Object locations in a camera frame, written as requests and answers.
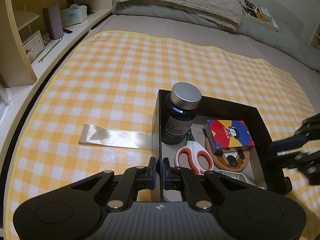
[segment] dark bottle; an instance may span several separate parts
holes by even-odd
[[[199,112],[201,92],[194,85],[179,82],[164,100],[161,140],[167,144],[183,141]]]

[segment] shelf panel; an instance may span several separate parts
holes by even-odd
[[[20,9],[13,9],[14,19],[16,20],[18,31],[35,19],[39,18],[39,15],[33,12],[28,12]]]
[[[8,146],[17,128],[17,125],[41,83],[44,81],[52,68],[62,58],[62,56],[72,47],[72,45],[74,45],[79,38],[81,38],[88,30],[90,30],[92,26],[110,13],[111,9],[97,11],[95,14],[89,15],[83,23],[70,26],[71,28],[68,29],[72,30],[73,33],[65,33],[63,40],[47,55],[43,62],[38,61],[58,40],[51,41],[47,46],[45,46],[45,50],[40,53],[38,57],[36,57],[33,63],[31,63],[31,66],[38,78],[36,83],[30,86],[11,88],[12,101],[10,103],[10,110],[8,111],[7,116],[0,127],[0,170],[2,169],[4,157],[7,153]]]

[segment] scissors handle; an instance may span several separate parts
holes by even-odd
[[[177,151],[174,159],[176,166],[180,166],[179,157],[182,153],[187,154],[189,165],[196,175],[204,174],[205,171],[211,171],[213,169],[211,156],[198,142],[187,141],[186,146]],[[203,156],[207,160],[209,168],[205,169],[200,165],[199,156]]]

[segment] bottle label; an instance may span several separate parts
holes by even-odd
[[[191,121],[179,121],[169,115],[167,125],[164,128],[165,133],[171,138],[184,135],[189,131],[193,121],[194,119]]]

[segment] green strap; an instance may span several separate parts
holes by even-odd
[[[56,42],[56,44],[54,44],[54,45],[52,46],[52,48],[49,49],[49,51],[38,61],[38,63],[39,63],[39,62],[43,62],[44,58],[45,58],[45,57],[54,49],[54,47],[57,46],[57,45],[60,43],[60,41],[62,41],[62,40],[63,40],[63,37],[62,37],[62,38],[59,38],[59,40]]]

